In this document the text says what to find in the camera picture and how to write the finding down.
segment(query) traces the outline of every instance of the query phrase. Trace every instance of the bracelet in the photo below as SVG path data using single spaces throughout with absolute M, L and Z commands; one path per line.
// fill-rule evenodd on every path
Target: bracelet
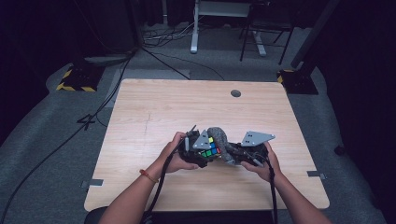
M 158 183 L 158 180 L 152 178 L 145 170 L 140 169 L 140 174 L 146 176 L 148 179 L 150 179 L 154 183 Z

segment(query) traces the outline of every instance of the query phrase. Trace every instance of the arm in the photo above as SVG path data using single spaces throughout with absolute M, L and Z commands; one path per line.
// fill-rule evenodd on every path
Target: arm
M 185 135 L 184 133 L 176 133 L 172 142 L 166 145 L 157 160 L 146 169 L 152 178 L 160 178 L 166 158 Z M 175 154 L 169 163 L 166 173 L 173 173 L 179 169 L 192 170 L 197 168 L 198 165 L 186 163 L 178 154 Z M 111 203 L 99 223 L 139 223 L 154 185 L 155 183 L 146 176 L 139 176 Z
M 275 187 L 285 205 L 288 207 L 291 219 L 294 223 L 331 223 L 289 180 L 282 174 L 276 154 L 269 143 L 265 143 L 268 149 L 268 158 L 275 172 Z M 270 171 L 268 165 L 264 167 L 253 166 L 247 162 L 241 164 L 249 171 L 255 172 L 263 180 L 269 181 Z

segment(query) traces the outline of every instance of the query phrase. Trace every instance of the office chair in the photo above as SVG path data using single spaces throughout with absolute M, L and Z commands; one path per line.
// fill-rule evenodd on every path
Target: office chair
M 249 13 L 247 15 L 247 24 L 242 29 L 239 38 L 244 34 L 244 44 L 242 47 L 241 57 L 242 62 L 247 44 L 248 32 L 265 32 L 279 34 L 273 44 L 254 43 L 256 45 L 265 45 L 273 47 L 283 47 L 282 56 L 280 57 L 279 64 L 282 64 L 283 57 L 285 56 L 286 49 L 288 48 L 294 26 L 290 18 L 290 10 L 287 3 L 282 0 L 267 0 L 267 1 L 254 1 L 250 4 Z M 289 32 L 288 40 L 285 45 L 276 45 L 276 41 L 284 32 Z

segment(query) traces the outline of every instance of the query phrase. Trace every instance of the light wood tabletop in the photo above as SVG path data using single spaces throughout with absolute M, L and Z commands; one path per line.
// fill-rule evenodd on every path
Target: light wood tabletop
M 233 97 L 231 91 L 241 92 Z M 109 205 L 140 176 L 176 132 L 220 127 L 229 142 L 247 131 L 276 136 L 270 144 L 282 172 L 317 208 L 329 199 L 283 87 L 274 82 L 124 79 L 92 179 L 85 209 Z M 150 205 L 156 187 L 148 200 Z M 286 208 L 278 194 L 277 207 Z M 221 159 L 205 168 L 168 174 L 154 211 L 272 209 L 270 184 Z

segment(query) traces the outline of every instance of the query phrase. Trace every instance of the forearm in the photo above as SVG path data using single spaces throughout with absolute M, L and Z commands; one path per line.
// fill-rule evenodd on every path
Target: forearm
M 331 223 L 285 176 L 276 175 L 275 185 L 280 197 L 288 207 L 293 223 Z
M 162 167 L 151 165 L 146 171 L 151 177 L 158 179 L 161 170 Z M 154 185 L 146 176 L 139 176 L 111 203 L 99 223 L 139 223 Z

